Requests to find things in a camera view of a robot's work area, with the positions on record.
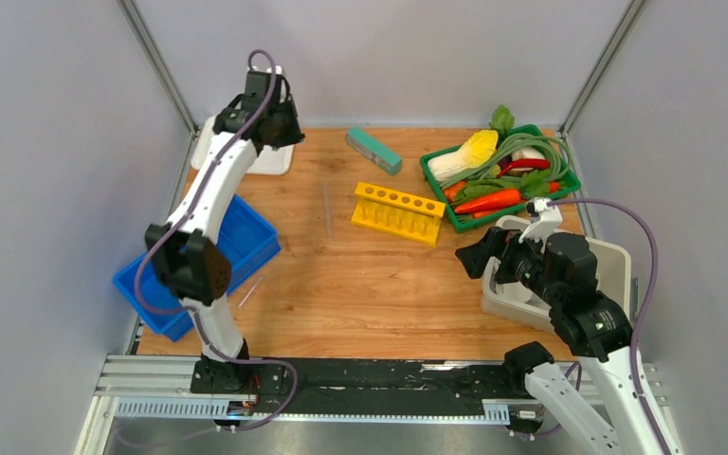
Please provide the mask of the clear test tube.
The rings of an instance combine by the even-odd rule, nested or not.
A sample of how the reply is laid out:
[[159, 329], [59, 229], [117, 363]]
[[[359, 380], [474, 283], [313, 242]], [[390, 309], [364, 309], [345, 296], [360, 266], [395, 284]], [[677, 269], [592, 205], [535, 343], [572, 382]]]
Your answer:
[[256, 292], [256, 290], [261, 286], [263, 279], [259, 278], [256, 280], [253, 284], [250, 285], [250, 287], [247, 289], [244, 296], [239, 300], [237, 307], [242, 308], [246, 302], [252, 297], [252, 295]]

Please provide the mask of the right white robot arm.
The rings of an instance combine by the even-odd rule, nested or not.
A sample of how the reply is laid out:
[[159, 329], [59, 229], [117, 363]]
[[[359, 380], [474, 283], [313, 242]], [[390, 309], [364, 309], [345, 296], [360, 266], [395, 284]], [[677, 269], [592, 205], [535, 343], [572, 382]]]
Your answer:
[[598, 391], [603, 418], [538, 342], [504, 356], [502, 382], [517, 397], [538, 400], [590, 454], [680, 454], [646, 380], [633, 329], [619, 303], [598, 288], [598, 261], [587, 239], [555, 232], [544, 241], [516, 229], [490, 228], [456, 250], [469, 278], [520, 284], [549, 307], [555, 333]]

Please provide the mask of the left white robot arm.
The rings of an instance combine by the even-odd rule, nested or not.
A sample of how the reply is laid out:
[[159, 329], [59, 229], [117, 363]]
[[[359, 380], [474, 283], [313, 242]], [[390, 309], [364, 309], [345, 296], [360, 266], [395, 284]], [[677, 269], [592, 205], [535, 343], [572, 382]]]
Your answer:
[[147, 227], [148, 252], [160, 284], [189, 314], [202, 344], [202, 376], [226, 391], [245, 390], [252, 377], [246, 340], [235, 326], [227, 291], [230, 260], [218, 246], [226, 212], [244, 175], [264, 148], [302, 142], [291, 87], [278, 70], [246, 74], [245, 90], [214, 117], [205, 158], [184, 200], [162, 225]]

